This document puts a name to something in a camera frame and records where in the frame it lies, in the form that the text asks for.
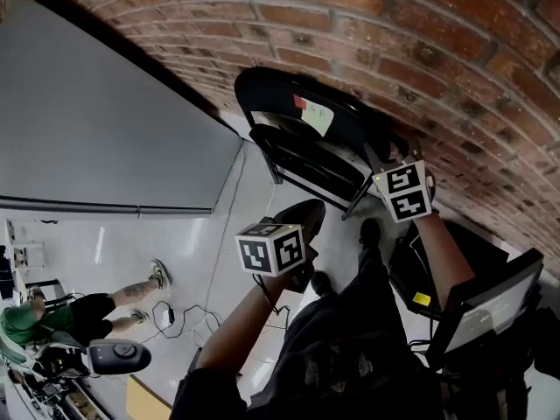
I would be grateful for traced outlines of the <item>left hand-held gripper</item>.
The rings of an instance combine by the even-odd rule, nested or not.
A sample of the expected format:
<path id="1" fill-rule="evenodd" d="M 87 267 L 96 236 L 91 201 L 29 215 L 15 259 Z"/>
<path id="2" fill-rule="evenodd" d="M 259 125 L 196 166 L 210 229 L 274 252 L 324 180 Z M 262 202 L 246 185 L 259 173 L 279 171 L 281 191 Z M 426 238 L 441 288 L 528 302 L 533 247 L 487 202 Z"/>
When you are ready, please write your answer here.
<path id="1" fill-rule="evenodd" d="M 287 289 L 303 293 L 319 255 L 311 242 L 325 215 L 323 200 L 308 199 L 245 227 L 234 237 L 241 269 L 259 277 L 288 275 Z"/>

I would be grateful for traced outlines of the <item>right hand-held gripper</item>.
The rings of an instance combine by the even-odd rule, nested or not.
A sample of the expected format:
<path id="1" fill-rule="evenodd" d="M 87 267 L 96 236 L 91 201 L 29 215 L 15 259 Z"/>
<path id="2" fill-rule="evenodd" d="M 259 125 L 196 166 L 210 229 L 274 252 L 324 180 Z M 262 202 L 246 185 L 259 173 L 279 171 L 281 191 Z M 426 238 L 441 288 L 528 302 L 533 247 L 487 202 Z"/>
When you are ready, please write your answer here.
<path id="1" fill-rule="evenodd" d="M 405 152 L 393 163 L 382 162 L 372 146 L 364 146 L 374 173 L 376 195 L 388 209 L 393 222 L 401 223 L 424 217 L 432 211 L 433 179 L 428 177 L 420 143 L 412 137 L 405 141 Z"/>

